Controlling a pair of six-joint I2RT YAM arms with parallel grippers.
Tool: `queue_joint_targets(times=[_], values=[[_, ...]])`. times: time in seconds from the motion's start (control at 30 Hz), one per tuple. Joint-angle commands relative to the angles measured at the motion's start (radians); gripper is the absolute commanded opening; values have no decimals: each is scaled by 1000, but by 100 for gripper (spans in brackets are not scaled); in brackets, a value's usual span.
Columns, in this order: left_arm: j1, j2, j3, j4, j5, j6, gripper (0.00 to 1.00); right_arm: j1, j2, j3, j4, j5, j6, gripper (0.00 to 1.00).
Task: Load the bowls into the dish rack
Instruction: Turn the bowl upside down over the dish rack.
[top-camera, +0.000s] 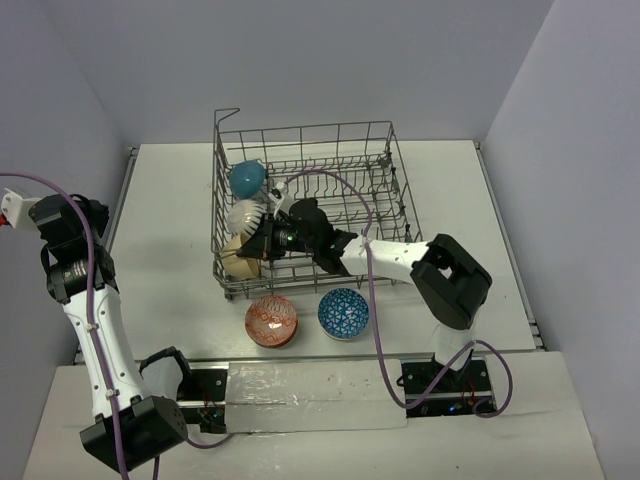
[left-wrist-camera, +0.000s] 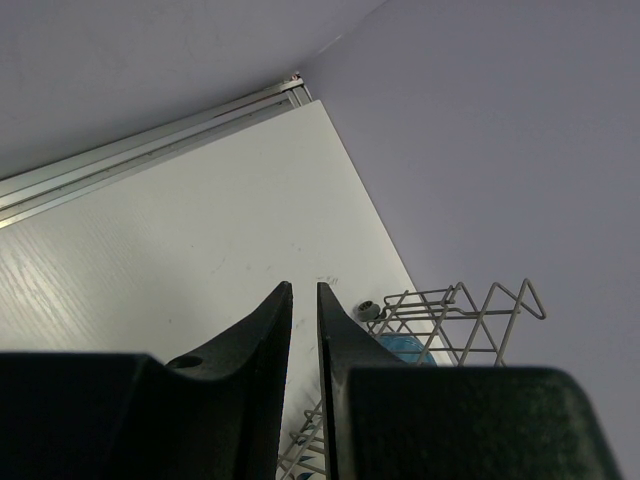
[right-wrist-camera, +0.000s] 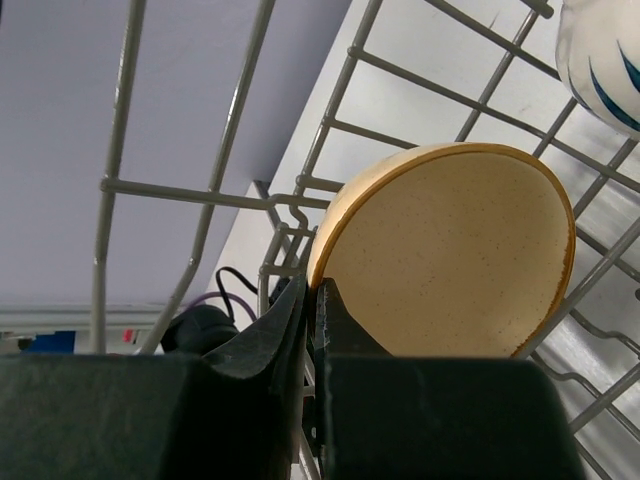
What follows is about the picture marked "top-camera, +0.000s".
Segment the yellow bowl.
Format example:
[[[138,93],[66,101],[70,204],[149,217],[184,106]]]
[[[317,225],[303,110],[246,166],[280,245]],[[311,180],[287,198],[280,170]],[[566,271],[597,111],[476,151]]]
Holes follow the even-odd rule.
[[[258,278],[261,273],[260,261],[254,258],[240,257],[240,248],[249,239],[241,233],[233,237],[222,249],[220,259],[225,272],[238,279]]]

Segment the plain blue bowl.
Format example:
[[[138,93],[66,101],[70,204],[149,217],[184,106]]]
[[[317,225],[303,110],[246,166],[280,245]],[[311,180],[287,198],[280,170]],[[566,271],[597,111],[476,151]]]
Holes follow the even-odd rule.
[[[241,200],[254,197],[261,190],[265,179],[266,170],[257,160],[244,161],[235,165],[229,176],[231,191]]]

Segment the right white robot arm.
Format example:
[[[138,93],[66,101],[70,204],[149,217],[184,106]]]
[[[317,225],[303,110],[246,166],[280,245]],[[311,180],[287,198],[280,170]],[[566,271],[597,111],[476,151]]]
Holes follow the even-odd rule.
[[[434,360],[435,382],[446,391],[469,378],[467,353],[474,320],[492,278],[453,237],[429,242],[373,240],[334,227],[314,198],[281,202],[274,215],[255,200],[240,200],[227,218],[241,237],[238,258],[275,261],[289,252],[304,253],[324,272],[343,277],[379,276],[413,284],[440,323]]]

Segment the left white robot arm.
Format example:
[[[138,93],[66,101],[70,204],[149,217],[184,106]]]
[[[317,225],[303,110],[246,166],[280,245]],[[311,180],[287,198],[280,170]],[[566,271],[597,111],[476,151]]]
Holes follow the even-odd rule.
[[[80,433],[82,446],[126,477],[187,440],[177,399],[193,391],[195,373],[174,347],[135,361],[115,264],[101,242],[107,206],[55,194],[37,201],[28,215],[45,242],[48,292],[70,320],[89,373],[93,423]]]

